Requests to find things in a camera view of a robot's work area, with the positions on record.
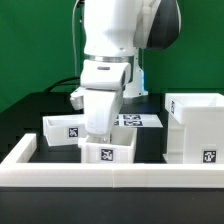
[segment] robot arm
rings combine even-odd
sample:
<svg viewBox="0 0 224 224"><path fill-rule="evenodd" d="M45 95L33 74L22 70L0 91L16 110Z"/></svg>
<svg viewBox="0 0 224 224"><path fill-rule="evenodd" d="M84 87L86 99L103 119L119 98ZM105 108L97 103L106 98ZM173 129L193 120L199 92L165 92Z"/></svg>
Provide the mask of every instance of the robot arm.
<svg viewBox="0 0 224 224"><path fill-rule="evenodd" d="M180 14L176 0L85 0L87 59L81 74L85 127L108 142L133 80L136 48L164 49L177 38ZM73 105L80 93L71 95Z"/></svg>

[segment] white box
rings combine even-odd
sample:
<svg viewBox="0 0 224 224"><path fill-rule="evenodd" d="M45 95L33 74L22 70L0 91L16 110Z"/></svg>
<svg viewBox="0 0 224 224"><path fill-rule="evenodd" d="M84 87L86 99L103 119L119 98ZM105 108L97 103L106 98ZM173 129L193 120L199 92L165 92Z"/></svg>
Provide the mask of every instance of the white box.
<svg viewBox="0 0 224 224"><path fill-rule="evenodd" d="M115 126L145 128L163 127L157 115L119 114ZM84 115L43 117L43 132L49 146L78 144L78 138L85 138Z"/></svg>
<svg viewBox="0 0 224 224"><path fill-rule="evenodd" d="M168 163L224 163L224 96L166 94Z"/></svg>
<svg viewBox="0 0 224 224"><path fill-rule="evenodd" d="M43 128L49 146L77 144L87 135L84 115L43 117Z"/></svg>
<svg viewBox="0 0 224 224"><path fill-rule="evenodd" d="M133 163L137 129L113 127L111 144L102 144L98 138L79 139L82 163Z"/></svg>

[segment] cable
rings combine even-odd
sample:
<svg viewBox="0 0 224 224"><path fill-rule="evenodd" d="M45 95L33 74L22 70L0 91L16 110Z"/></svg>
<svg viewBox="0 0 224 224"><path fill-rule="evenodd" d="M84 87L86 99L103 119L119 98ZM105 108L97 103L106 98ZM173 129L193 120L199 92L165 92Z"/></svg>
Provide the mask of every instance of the cable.
<svg viewBox="0 0 224 224"><path fill-rule="evenodd" d="M55 87L57 86L65 86L65 85L74 85L75 83L65 83L65 82L69 82L69 81L79 81L80 80L80 77L70 77L70 78L67 78L67 79L62 79L56 83L54 83L53 85L49 86L47 89L44 90L44 93L50 93L52 89L54 89Z"/></svg>
<svg viewBox="0 0 224 224"><path fill-rule="evenodd" d="M78 62L77 62L77 49L76 49L76 39L75 39L75 11L80 0L76 0L76 3L72 12L72 40L73 40L73 50L74 50L74 63L75 63L75 74L78 75Z"/></svg>

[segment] black cable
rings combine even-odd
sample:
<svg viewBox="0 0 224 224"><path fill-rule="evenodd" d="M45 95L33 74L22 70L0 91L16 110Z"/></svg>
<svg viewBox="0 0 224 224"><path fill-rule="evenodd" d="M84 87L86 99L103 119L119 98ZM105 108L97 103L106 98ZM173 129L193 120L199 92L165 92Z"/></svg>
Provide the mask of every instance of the black cable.
<svg viewBox="0 0 224 224"><path fill-rule="evenodd" d="M80 80L80 77L70 77L70 78L67 78L67 79L62 79L62 80L54 83L53 85L49 86L47 89L45 89L44 93L50 93L51 90L54 89L55 87L65 85L65 82L69 82L69 81L73 81L73 80L74 81Z"/></svg>

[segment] green wall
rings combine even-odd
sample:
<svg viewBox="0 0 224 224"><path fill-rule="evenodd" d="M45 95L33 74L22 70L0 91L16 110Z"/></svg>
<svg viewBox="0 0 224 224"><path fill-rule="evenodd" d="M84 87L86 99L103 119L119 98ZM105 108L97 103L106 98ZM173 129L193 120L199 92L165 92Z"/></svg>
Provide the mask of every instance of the green wall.
<svg viewBox="0 0 224 224"><path fill-rule="evenodd" d="M74 2L0 0L0 111L31 92L43 91L74 75ZM146 74L146 89L223 93L224 1L178 2L182 13L180 38L165 51L143 52L140 63ZM78 28L79 58L83 45L80 35Z"/></svg>

